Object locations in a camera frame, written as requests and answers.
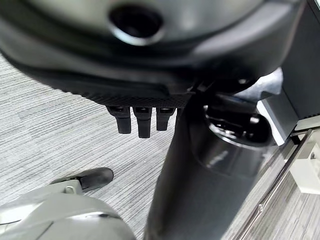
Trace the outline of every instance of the metal frame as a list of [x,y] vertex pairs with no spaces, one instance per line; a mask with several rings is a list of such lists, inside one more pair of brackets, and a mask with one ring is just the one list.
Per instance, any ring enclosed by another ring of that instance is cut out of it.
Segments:
[[244,240],[246,239],[248,233],[250,230],[253,228],[255,223],[260,219],[263,215],[263,213],[266,210],[266,207],[274,197],[275,193],[279,189],[280,185],[284,181],[285,177],[289,173],[290,167],[293,164],[294,160],[296,157],[300,154],[300,152],[303,149],[303,146],[305,143],[309,140],[310,136],[312,133],[316,130],[320,129],[318,128],[313,128],[313,129],[308,129],[306,131],[300,131],[300,132],[294,132],[292,133],[292,136],[297,136],[297,135],[302,135],[304,134],[303,139],[301,142],[297,145],[296,149],[293,151],[291,156],[289,157],[288,161],[284,164],[283,168],[275,178],[274,182],[272,185],[269,187],[267,192],[264,194],[264,196],[260,199],[259,203],[256,205],[252,213],[250,214],[248,220],[244,224],[244,227],[240,230],[240,232],[237,234],[237,236],[234,238],[236,240]]

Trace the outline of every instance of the striped carpet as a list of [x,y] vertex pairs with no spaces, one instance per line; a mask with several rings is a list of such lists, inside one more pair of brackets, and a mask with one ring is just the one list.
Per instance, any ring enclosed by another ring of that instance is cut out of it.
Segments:
[[[104,106],[53,90],[18,72],[0,56],[0,205],[56,178],[109,167],[111,184],[88,195],[111,205],[142,239],[156,179],[174,133],[168,130],[138,138],[118,134]],[[261,176],[223,239],[231,240],[283,166],[280,156]],[[265,217],[248,239],[320,239],[320,198],[301,194],[289,175]]]

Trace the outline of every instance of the metal bar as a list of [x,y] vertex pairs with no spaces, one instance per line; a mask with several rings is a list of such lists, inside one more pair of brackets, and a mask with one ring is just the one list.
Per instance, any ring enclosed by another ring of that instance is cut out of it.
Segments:
[[291,133],[290,136],[293,137],[293,136],[303,135],[303,134],[306,134],[308,130],[313,130],[313,131],[320,130],[320,126],[310,127],[307,130],[303,129],[303,130],[294,131],[293,133]]
[[252,229],[254,224],[257,222],[257,220],[261,217],[263,212],[265,211],[267,205],[270,203],[271,199],[277,192],[278,188],[280,187],[281,183],[284,181],[285,177],[287,176],[289,169],[296,159],[297,155],[301,152],[303,145],[305,142],[308,141],[308,139],[311,136],[311,133],[313,132],[312,129],[309,129],[303,139],[301,140],[300,144],[296,147],[296,149],[293,151],[292,155],[289,157],[288,161],[285,163],[277,177],[275,178],[273,184],[270,186],[268,191],[265,193],[265,195],[260,200],[259,204],[256,206],[256,208],[252,211],[248,221],[244,225],[244,228],[239,232],[236,240],[244,240],[246,239],[246,236],[248,235],[249,231]]

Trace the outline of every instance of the floor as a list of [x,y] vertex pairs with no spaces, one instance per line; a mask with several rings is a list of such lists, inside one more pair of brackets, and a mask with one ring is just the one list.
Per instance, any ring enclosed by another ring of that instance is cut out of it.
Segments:
[[[118,134],[116,121],[104,106],[42,85],[0,56],[0,205],[56,178],[110,167],[113,182],[88,195],[111,205],[142,239],[155,182],[174,134],[175,117],[166,132],[158,132],[154,114],[149,139],[138,138],[134,116],[132,133]],[[237,236],[284,157],[266,161],[224,240]],[[247,239],[320,239],[319,222],[320,197],[301,194],[288,175]]]

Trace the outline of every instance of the circular hole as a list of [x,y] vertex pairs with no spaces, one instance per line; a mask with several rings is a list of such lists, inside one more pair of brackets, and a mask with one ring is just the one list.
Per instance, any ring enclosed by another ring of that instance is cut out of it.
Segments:
[[[138,39],[150,39],[156,36],[163,25],[162,18],[157,12],[138,5],[116,7],[110,12],[109,19],[118,30]],[[115,34],[115,36],[127,42],[121,35]]]

